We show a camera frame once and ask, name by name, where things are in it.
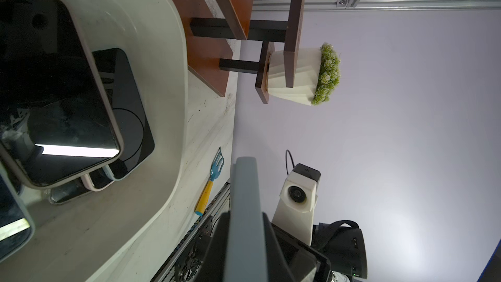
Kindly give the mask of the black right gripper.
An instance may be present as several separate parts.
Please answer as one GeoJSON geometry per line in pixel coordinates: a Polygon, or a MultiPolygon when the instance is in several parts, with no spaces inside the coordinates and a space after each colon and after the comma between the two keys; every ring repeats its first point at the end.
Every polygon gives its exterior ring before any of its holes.
{"type": "Polygon", "coordinates": [[[329,259],[332,271],[349,280],[368,278],[365,241],[356,222],[340,220],[315,225],[311,247],[329,259]]]}

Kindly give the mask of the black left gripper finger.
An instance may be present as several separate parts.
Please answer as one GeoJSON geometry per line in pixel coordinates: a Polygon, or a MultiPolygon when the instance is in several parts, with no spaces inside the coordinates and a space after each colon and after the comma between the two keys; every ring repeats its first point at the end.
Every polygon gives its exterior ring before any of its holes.
{"type": "Polygon", "coordinates": [[[223,280],[268,280],[258,167],[253,157],[239,157],[232,166],[230,221],[223,280]]]}

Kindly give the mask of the light blue case phone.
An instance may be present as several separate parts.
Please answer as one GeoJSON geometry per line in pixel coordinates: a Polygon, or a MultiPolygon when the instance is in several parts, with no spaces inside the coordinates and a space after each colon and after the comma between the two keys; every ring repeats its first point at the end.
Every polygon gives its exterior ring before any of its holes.
{"type": "Polygon", "coordinates": [[[35,224],[1,164],[1,262],[22,249],[35,233],[35,224]]]}

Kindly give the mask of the pink case phone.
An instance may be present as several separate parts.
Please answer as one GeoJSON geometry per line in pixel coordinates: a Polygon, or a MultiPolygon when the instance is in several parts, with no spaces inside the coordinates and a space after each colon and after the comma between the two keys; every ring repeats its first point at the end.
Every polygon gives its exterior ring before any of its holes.
{"type": "Polygon", "coordinates": [[[124,143],[94,58],[61,0],[1,0],[1,156],[49,189],[116,160],[124,143]]]}

